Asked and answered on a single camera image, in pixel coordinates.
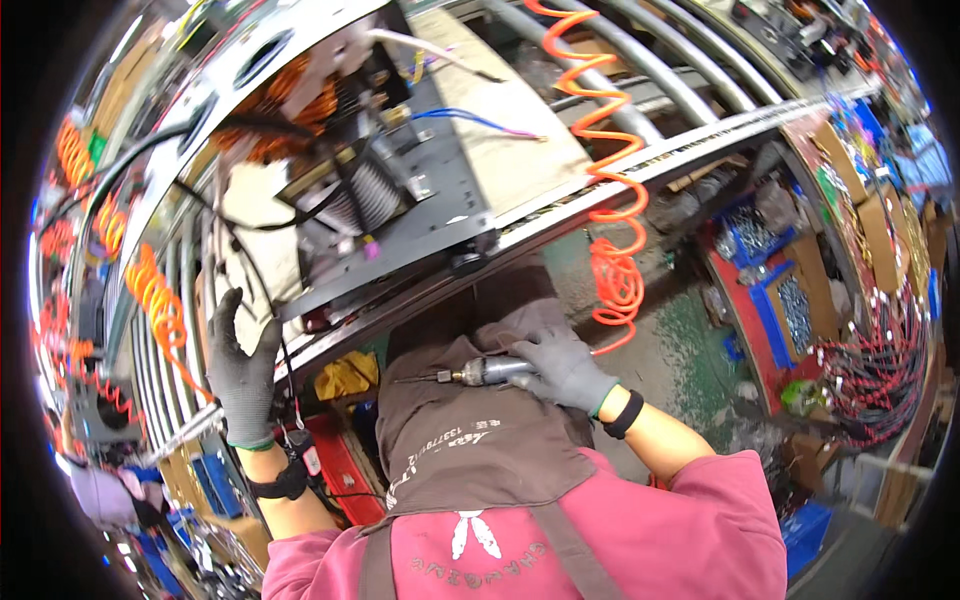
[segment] orange wire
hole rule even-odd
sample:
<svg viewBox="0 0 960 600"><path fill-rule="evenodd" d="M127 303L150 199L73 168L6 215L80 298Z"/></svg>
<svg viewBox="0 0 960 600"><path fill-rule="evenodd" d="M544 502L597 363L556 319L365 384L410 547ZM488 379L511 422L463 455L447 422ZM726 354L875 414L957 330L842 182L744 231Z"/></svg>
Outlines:
<svg viewBox="0 0 960 600"><path fill-rule="evenodd" d="M52 346L56 340L50 340L50 335L62 336L66 332L69 310L69 302L65 294L57 294L56 306L54 301L48 298L43 303L43 310L40 311L41 333L39 339L49 341ZM93 354L93 342L89 340L82 342L68 340L64 353L57 353L49 348L47 350L50 355L50 363L54 367L54 381L57 385L62 388L66 387L66 378L60 374L60 368L63 368L64 373L72 372L72 374L79 377L83 383L93 385L97 390L97 394L106 398L108 402L112 402L117 413L127 413L127 419L130 421L140 421L140 432L144 438L146 438L147 428L146 422L143 419L143 413L133 413L133 402L130 399L127 399L123 404L120 403L121 391L119 386L111 385L109 379L106 382L101 382L95 373L87 373L81 367L83 360ZM67 357L70 359L69 364L66 362Z"/></svg>
<svg viewBox="0 0 960 600"><path fill-rule="evenodd" d="M212 402L213 395L194 381L187 368L174 356L173 348L183 348L186 344L183 304L167 287L166 276L157 270L154 251L149 245L140 247L140 262L127 268L125 279L127 289L147 313L154 338L167 362L177 368L188 386L206 398L208 403Z"/></svg>
<svg viewBox="0 0 960 600"><path fill-rule="evenodd" d="M117 209L117 202L112 196L108 196L100 208L93 227L100 236L100 243L107 249L108 260L115 260L120 253L123 234L127 230L127 215Z"/></svg>
<svg viewBox="0 0 960 600"><path fill-rule="evenodd" d="M585 137L587 139L615 139L627 142L627 146L619 152L597 160L589 167L587 172L599 179L608 179L619 181L628 185L636 192L636 201L625 210L592 210L589 214L591 221L595 223L616 223L623 222L633 228L636 233L636 240L627 248L618 248L606 238L600 238L590 244L590 268L593 270L593 278L596 281L597 296L603 303L603 308L593 310L593 319L607 325L626 325L629 330L619 340L603 348L594 350L594 354L605 354L615 348L620 348L629 342L636 335L636 325L634 318L636 312L643 302L643 278L632 259L632 255L640 252L647 242L647 232L643 225L635 219L644 208L647 207L647 190L643 185L613 171L604 171L604 168L618 161L624 156L630 155L643 148L643 140L631 133L624 132L600 132L588 129L597 121L609 117L620 107L631 102L630 95L626 92L612 90L600 91L595 89L583 89L574 81L584 71L588 71L601 64L615 62L616 56L612 54L579 54L574 52L564 52L557 48L557 38L566 30L574 25L583 23L587 19L593 18L597 11L553 11L540 5L539 0L524 0L528 9L544 16L553 16L561 19L551 27L546 36L543 37L543 49L552 56L564 59L581 60L577 66L569 69L562 74L557 81L557 87L568 94L574 96L586 96L588 98L614 98L613 102L598 108L585 117L579 119L573 124L570 130L574 135Z"/></svg>
<svg viewBox="0 0 960 600"><path fill-rule="evenodd" d="M69 118L63 120L57 135L57 157L63 166L67 182L76 187L81 181L93 175L93 161L90 152L80 138L80 132Z"/></svg>
<svg viewBox="0 0 960 600"><path fill-rule="evenodd" d="M70 254L70 248L76 237L70 224L60 219L40 236L40 253L46 258L55 254L63 260Z"/></svg>

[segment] white logo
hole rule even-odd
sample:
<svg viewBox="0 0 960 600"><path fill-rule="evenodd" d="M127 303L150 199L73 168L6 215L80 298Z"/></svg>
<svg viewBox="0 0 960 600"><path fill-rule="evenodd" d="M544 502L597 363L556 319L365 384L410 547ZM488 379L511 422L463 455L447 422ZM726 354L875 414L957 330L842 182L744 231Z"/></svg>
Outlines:
<svg viewBox="0 0 960 600"><path fill-rule="evenodd" d="M500 546L496 545L496 539L493 537L493 531L491 531L490 526L480 518L481 513L483 513L483 511L457 511L457 515L460 515L460 520L457 521L457 526L453 529L452 545L454 561L463 556L464 548L467 547L468 520L470 522L470 528L473 530L473 535L477 538L477 541L483 545L483 549L487 551L487 554L496 559L502 558Z"/></svg>

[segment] person's arm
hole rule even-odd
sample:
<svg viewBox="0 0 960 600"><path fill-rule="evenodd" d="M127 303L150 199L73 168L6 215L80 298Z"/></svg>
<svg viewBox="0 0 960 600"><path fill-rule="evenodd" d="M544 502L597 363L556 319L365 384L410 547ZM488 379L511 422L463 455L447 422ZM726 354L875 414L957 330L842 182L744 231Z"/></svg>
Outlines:
<svg viewBox="0 0 960 600"><path fill-rule="evenodd" d="M629 390L614 386L597 417L604 423L614 422L629 400ZM647 403L627 429L625 441L637 458L666 483L694 460L715 454L699 433Z"/></svg>
<svg viewBox="0 0 960 600"><path fill-rule="evenodd" d="M253 355L248 356L237 342L234 326L242 298L241 288L229 290L207 326L207 377L213 394L224 407L227 443L236 448L247 477L254 483L273 483L288 464L283 448L274 441L269 422L274 361L282 329L279 321L270 321L260 334ZM258 503L275 540L337 528L320 498L309 489L296 500L259 498Z"/></svg>
<svg viewBox="0 0 960 600"><path fill-rule="evenodd" d="M616 377L600 371L589 346L568 327L538 331L534 342L514 344L514 352L538 374L517 375L511 383L536 397L583 409L607 423L616 420L630 400L630 392ZM626 441L643 464L667 482L691 461L714 454L697 432L649 404L627 430Z"/></svg>
<svg viewBox="0 0 960 600"><path fill-rule="evenodd" d="M247 477L255 483L276 481L287 468L287 454L276 443L260 451L237 448L237 456ZM337 528L320 498L309 489L296 500L259 498L257 503L275 540Z"/></svg>

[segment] yellow cloth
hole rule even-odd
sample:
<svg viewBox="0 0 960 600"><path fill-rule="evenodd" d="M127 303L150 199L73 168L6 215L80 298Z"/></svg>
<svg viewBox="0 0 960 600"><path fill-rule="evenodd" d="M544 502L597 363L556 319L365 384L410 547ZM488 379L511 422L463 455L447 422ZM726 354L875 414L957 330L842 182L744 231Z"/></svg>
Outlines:
<svg viewBox="0 0 960 600"><path fill-rule="evenodd" d="M376 385L379 375L376 354L364 354L355 350L326 365L314 380L313 389L320 400L359 394L366 392L371 383Z"/></svg>

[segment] black cable bundle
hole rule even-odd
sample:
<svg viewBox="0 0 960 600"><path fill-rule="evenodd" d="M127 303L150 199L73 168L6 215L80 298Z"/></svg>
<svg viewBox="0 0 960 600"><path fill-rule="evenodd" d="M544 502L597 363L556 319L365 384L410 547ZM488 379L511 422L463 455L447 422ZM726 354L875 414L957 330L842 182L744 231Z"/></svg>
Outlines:
<svg viewBox="0 0 960 600"><path fill-rule="evenodd" d="M817 347L825 377L833 385L834 414L850 444L882 444L901 432L917 412L928 371L930 319L909 284L896 295L870 298L873 335L858 342Z"/></svg>

